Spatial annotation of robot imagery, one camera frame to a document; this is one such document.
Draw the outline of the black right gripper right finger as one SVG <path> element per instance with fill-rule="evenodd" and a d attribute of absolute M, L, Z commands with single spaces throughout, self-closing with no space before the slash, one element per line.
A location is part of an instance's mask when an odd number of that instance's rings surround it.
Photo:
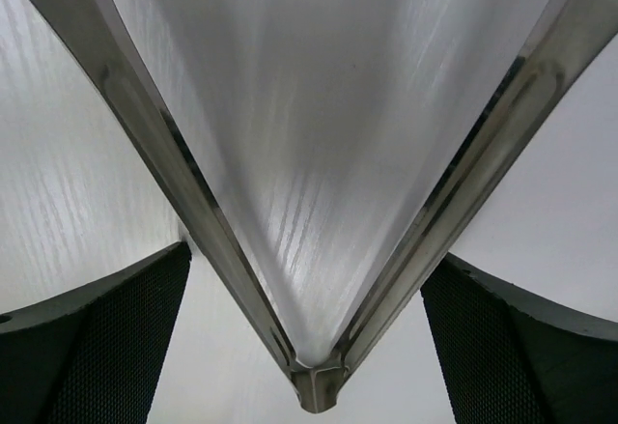
<path fill-rule="evenodd" d="M 456 422 L 616 422 L 616 323 L 453 254 L 421 295 Z"/>

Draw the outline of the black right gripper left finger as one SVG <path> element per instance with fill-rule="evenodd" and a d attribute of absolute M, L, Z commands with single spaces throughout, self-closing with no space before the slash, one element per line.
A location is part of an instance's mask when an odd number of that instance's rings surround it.
<path fill-rule="evenodd" d="M 144 423 L 189 275 L 179 241 L 1 316 L 4 423 Z"/>

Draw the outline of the stainless steel tongs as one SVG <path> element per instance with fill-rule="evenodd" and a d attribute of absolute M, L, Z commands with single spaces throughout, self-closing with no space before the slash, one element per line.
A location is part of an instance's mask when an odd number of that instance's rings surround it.
<path fill-rule="evenodd" d="M 551 110 L 617 33 L 617 0 L 550 0 L 520 69 L 469 133 L 320 365 L 300 364 L 234 232 L 155 86 L 114 0 L 30 0 L 120 122 L 301 406 L 333 408 L 366 358 L 480 210 Z"/>

